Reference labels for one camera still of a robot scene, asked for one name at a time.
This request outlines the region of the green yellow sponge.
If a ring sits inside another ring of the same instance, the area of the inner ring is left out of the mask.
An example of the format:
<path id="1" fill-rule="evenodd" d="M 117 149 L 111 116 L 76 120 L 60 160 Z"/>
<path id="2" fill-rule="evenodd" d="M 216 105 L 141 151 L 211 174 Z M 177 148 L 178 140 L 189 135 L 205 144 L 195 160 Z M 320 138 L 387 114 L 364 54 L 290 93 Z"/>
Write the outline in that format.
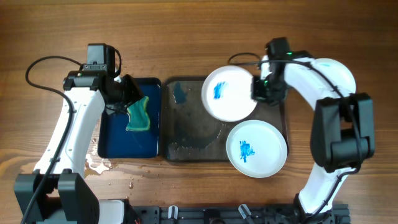
<path id="1" fill-rule="evenodd" d="M 144 96 L 139 101 L 127 108 L 129 122 L 126 126 L 127 131 L 148 131 L 150 129 L 150 118 L 147 113 L 149 97 Z"/>

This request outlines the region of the white plate blue stain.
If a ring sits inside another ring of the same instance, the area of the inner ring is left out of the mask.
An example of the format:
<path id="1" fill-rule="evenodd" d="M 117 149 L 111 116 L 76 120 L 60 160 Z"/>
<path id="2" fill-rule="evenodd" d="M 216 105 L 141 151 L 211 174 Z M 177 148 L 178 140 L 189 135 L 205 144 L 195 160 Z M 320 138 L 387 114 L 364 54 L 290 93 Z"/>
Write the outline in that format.
<path id="1" fill-rule="evenodd" d="M 356 92 L 354 76 L 341 62 L 330 58 L 318 58 L 315 60 L 314 67 L 322 72 L 342 94 Z"/>

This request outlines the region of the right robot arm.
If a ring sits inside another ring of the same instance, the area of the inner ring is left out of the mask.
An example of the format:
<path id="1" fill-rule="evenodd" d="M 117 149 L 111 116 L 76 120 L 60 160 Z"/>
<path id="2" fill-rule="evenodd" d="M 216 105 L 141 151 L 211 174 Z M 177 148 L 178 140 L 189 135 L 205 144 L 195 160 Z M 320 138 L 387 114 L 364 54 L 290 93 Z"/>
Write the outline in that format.
<path id="1" fill-rule="evenodd" d="M 279 103 L 291 87 L 313 108 L 310 150 L 315 163 L 294 204 L 302 220 L 316 219 L 330 212 L 346 178 L 374 155 L 373 101 L 357 93 L 350 70 L 330 58 L 285 51 L 268 53 L 255 64 L 261 70 L 254 82 L 261 91 L 258 100 Z"/>

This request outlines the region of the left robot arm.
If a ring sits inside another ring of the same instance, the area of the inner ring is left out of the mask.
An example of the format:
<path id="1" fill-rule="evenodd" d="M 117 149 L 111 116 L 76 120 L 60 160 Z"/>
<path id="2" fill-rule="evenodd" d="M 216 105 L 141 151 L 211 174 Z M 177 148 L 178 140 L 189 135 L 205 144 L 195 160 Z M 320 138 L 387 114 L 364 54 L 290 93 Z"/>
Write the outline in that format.
<path id="1" fill-rule="evenodd" d="M 84 180 L 85 156 L 107 104 L 127 108 L 142 98 L 130 75 L 116 81 L 105 71 L 72 71 L 63 82 L 63 109 L 31 174 L 17 176 L 14 193 L 23 223 L 129 223 L 126 199 L 100 200 Z"/>

